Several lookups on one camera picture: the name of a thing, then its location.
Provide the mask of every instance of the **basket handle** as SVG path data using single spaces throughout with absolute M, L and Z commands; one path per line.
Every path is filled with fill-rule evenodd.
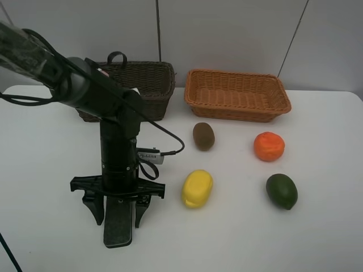
M 121 65 L 121 69 L 125 69 L 126 68 L 126 65 L 127 65 L 127 57 L 126 55 L 123 53 L 123 52 L 120 52 L 120 51 L 115 51 L 115 52 L 112 52 L 110 55 L 108 55 L 107 57 L 107 65 L 110 65 L 113 61 L 113 59 L 118 56 L 118 55 L 122 55 L 123 57 L 123 64 Z

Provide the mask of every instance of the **orange wicker basket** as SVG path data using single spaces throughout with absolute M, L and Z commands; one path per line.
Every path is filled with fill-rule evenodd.
M 270 122 L 291 110 L 281 81 L 274 75 L 191 70 L 184 100 L 200 117 Z

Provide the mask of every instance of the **toy orange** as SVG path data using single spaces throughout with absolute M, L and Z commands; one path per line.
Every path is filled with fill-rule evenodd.
M 264 132 L 257 135 L 254 143 L 256 156 L 265 162 L 273 162 L 284 153 L 285 142 L 277 134 Z

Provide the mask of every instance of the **wicker basket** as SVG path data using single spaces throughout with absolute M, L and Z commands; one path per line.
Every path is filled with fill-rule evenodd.
M 184 100 L 200 117 L 270 122 L 288 113 L 291 103 L 273 75 L 191 70 Z
M 138 88 L 145 101 L 143 113 L 153 121 L 161 120 L 175 88 L 173 67 L 167 62 L 129 61 L 122 69 L 122 62 L 98 63 L 113 80 L 124 88 Z M 99 122 L 97 117 L 78 111 L 85 122 Z

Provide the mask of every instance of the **toy lemon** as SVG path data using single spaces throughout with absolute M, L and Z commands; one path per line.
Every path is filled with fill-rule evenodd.
M 185 180 L 181 199 L 189 208 L 202 207 L 207 202 L 212 187 L 212 176 L 207 171 L 195 170 Z

